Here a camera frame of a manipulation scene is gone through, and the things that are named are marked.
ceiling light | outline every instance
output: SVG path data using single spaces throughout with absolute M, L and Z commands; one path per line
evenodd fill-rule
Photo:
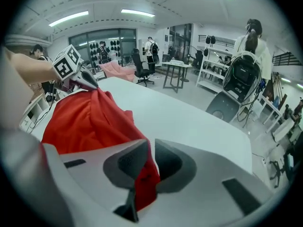
M 81 44 L 79 44 L 79 46 L 83 46 L 83 45 L 85 45 L 85 44 L 87 44 L 87 42 L 81 43 Z
M 290 80 L 285 79 L 285 78 L 281 78 L 281 80 L 283 80 L 283 81 L 287 81 L 287 82 L 291 82 Z
M 117 37 L 117 38 L 108 38 L 109 40 L 118 40 L 119 39 L 119 37 Z
M 50 26 L 50 27 L 54 27 L 55 25 L 57 25 L 57 24 L 59 24 L 59 23 L 62 23 L 62 22 L 64 22 L 64 21 L 66 21 L 66 20 L 70 20 L 70 19 L 72 19 L 72 18 L 80 17 L 80 16 L 84 16 L 84 15 L 88 15 L 88 14 L 89 14 L 89 12 L 88 12 L 88 11 L 85 11 L 85 12 L 81 12 L 81 13 L 76 13 L 76 14 L 73 14 L 73 15 L 69 15 L 69 16 L 67 16 L 67 17 L 61 18 L 61 19 L 59 19 L 59 20 L 57 20 L 57 21 L 55 21 L 55 22 L 49 24 L 49 26 Z
M 123 9 L 121 11 L 121 13 L 133 13 L 133 14 L 139 14 L 139 15 L 144 15 L 144 16 L 148 16 L 148 17 L 155 17 L 153 14 L 150 14 L 150 13 L 144 13 L 144 12 L 140 12 L 140 11 L 127 10 L 127 9 Z

red cloth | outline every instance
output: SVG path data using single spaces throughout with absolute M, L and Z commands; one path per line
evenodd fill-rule
M 146 137 L 134 125 L 133 112 L 121 110 L 110 92 L 98 88 L 78 92 L 58 102 L 42 142 L 54 145 L 59 154 L 66 154 L 138 139 Z M 148 144 L 147 162 L 135 181 L 137 211 L 156 199 L 155 186 L 160 181 L 149 141 Z

small table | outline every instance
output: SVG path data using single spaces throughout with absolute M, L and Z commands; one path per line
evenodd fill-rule
M 187 69 L 188 69 L 189 67 L 192 67 L 192 66 L 190 66 L 190 65 L 185 65 L 185 64 L 183 64 L 183 65 L 173 64 L 173 63 L 171 63 L 171 62 L 162 62 L 162 64 L 167 65 L 167 72 L 166 72 L 166 76 L 165 76 L 163 88 L 171 88 L 171 89 L 173 89 L 176 93 L 178 93 L 178 89 L 179 89 L 179 88 L 180 88 L 180 89 L 183 88 L 183 82 L 184 82 L 184 80 L 182 80 L 181 86 L 179 87 L 180 76 L 181 76 L 181 68 L 182 68 L 182 78 L 185 79 L 185 77 L 186 77 L 186 75 L 184 76 L 185 68 L 186 68 L 186 72 L 187 72 Z M 167 87 L 167 86 L 165 86 L 165 84 L 166 84 L 167 76 L 169 75 L 169 68 L 170 68 L 171 66 L 173 67 L 173 69 L 172 69 L 172 74 L 171 74 L 171 78 L 170 78 L 170 85 L 171 85 L 171 87 Z M 173 84 L 171 83 L 171 82 L 172 82 L 173 75 L 174 75 L 175 66 L 179 67 L 177 86 L 175 86 L 175 85 L 173 85 Z
M 264 104 L 263 104 L 263 109 L 265 108 L 266 104 L 269 105 L 273 111 L 271 111 L 270 115 L 267 117 L 267 119 L 264 121 L 263 124 L 266 124 L 266 122 L 269 120 L 269 118 L 273 115 L 274 112 L 276 112 L 278 114 L 278 117 L 275 119 L 275 121 L 272 123 L 272 125 L 266 130 L 266 133 L 270 132 L 271 129 L 274 127 L 274 125 L 276 123 L 278 123 L 279 119 L 282 117 L 282 114 L 280 113 L 280 111 L 273 106 L 272 102 L 270 102 L 267 98 L 265 98 L 264 96 L 261 96 L 261 99 L 264 100 Z

black office chair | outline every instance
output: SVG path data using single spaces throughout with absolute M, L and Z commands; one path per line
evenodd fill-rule
M 196 58 L 194 59 L 194 62 L 193 62 L 193 66 L 195 68 L 194 73 L 199 73 L 201 66 L 202 66 L 202 60 L 203 60 L 202 51 L 197 51 Z
M 134 72 L 135 76 L 138 78 L 143 78 L 143 79 L 138 80 L 138 82 L 136 84 L 144 82 L 146 87 L 147 87 L 146 82 L 151 82 L 151 83 L 155 84 L 154 81 L 150 81 L 148 78 L 148 76 L 151 74 L 151 72 L 148 69 L 143 69 L 142 63 L 144 61 L 141 61 L 140 55 L 139 55 L 139 50 L 136 48 L 133 49 L 132 59 L 133 59 L 134 65 L 136 66 L 136 71 Z

